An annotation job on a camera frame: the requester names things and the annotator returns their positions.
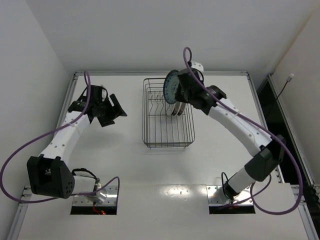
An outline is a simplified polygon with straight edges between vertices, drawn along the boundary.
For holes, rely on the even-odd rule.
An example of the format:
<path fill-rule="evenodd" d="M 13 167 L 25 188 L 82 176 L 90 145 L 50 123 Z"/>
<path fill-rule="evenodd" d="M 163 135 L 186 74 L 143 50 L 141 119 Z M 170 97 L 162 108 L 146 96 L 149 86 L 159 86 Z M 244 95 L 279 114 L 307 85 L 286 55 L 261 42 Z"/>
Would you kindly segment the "white plate green line rim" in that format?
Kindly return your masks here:
<path fill-rule="evenodd" d="M 175 110 L 175 104 L 165 103 L 165 114 L 166 116 L 171 116 Z"/>

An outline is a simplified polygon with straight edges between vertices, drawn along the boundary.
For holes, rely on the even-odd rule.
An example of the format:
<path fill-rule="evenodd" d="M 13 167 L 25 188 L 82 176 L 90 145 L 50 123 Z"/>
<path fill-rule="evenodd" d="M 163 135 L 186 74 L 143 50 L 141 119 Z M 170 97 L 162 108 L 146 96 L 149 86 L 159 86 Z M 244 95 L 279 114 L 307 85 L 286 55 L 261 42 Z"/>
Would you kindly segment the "blue floral green plate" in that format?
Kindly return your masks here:
<path fill-rule="evenodd" d="M 180 83 L 178 73 L 178 70 L 171 70 L 165 77 L 163 83 L 163 97 L 165 101 L 170 105 L 173 105 L 177 102 L 175 96 Z"/>

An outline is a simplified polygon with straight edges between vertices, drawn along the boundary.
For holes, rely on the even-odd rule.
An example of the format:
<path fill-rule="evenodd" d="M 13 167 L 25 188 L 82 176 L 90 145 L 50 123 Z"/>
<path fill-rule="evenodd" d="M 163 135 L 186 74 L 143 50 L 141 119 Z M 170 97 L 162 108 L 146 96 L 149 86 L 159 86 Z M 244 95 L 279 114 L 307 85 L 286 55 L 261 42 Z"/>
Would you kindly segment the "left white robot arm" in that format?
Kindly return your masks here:
<path fill-rule="evenodd" d="M 69 106 L 64 125 L 57 131 L 49 145 L 27 161 L 27 172 L 33 194 L 67 199 L 70 196 L 86 196 L 97 199 L 102 190 L 95 175 L 76 175 L 68 162 L 76 143 L 85 129 L 97 119 L 101 127 L 115 123 L 127 114 L 114 94 L 108 94 L 103 86 L 92 85 L 89 95 L 81 94 Z"/>

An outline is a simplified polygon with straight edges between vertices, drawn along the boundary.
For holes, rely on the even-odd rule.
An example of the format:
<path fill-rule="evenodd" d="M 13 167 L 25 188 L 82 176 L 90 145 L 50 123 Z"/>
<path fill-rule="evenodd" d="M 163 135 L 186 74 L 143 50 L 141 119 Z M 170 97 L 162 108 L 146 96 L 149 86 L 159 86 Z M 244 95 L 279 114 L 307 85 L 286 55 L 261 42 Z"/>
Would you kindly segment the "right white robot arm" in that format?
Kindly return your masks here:
<path fill-rule="evenodd" d="M 251 160 L 229 178 L 222 187 L 226 199 L 233 200 L 242 190 L 255 182 L 264 181 L 281 163 L 282 146 L 272 137 L 240 117 L 227 95 L 217 86 L 202 88 L 188 69 L 177 73 L 179 85 L 175 99 L 188 103 L 218 121 L 236 137 L 251 155 Z"/>

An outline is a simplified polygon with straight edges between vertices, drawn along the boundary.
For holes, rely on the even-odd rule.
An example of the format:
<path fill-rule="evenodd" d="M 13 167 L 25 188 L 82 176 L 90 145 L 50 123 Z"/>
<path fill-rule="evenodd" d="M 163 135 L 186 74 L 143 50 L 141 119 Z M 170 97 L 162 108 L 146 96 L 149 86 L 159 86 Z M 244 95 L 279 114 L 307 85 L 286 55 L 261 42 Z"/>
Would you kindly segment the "green red rimmed plate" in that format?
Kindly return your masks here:
<path fill-rule="evenodd" d="M 180 109 L 179 109 L 179 112 L 178 112 L 177 115 L 178 115 L 178 116 L 181 116 L 181 115 L 183 114 L 185 108 L 186 108 L 186 103 L 181 102 L 181 103 L 180 103 Z"/>
<path fill-rule="evenodd" d="M 179 113 L 180 105 L 181 105 L 181 103 L 178 102 L 178 101 L 174 104 L 174 108 L 173 108 L 173 111 L 171 113 L 172 116 L 176 116 Z"/>

